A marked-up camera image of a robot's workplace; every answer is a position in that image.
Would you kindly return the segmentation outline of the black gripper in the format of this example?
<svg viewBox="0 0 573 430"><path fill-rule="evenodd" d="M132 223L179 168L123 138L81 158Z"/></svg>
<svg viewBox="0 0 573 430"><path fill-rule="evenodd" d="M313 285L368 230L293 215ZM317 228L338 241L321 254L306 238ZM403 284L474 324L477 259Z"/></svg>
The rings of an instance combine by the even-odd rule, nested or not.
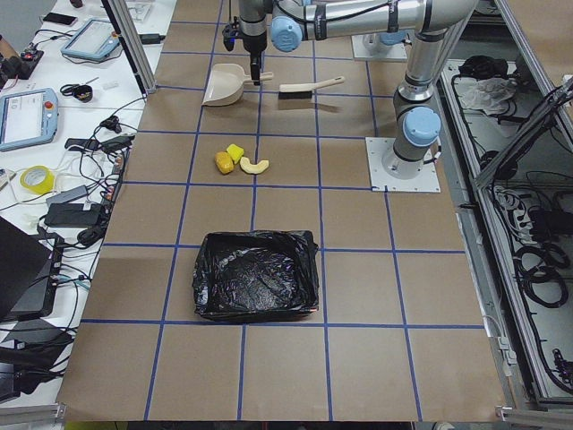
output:
<svg viewBox="0 0 573 430"><path fill-rule="evenodd" d="M250 75L253 85L260 86L261 80L261 53L250 54Z"/></svg>

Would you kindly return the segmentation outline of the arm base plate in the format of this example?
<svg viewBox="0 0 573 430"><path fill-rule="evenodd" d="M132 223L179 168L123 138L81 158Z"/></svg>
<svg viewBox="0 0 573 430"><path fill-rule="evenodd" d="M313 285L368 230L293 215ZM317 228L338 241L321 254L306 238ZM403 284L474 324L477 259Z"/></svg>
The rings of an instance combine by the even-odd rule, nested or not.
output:
<svg viewBox="0 0 573 430"><path fill-rule="evenodd" d="M394 138L366 137L371 190L389 193L438 194L440 182L432 147L422 160L404 161L394 152Z"/></svg>
<svg viewBox="0 0 573 430"><path fill-rule="evenodd" d="M405 63L407 60L406 31L371 33L351 38L355 60Z"/></svg>

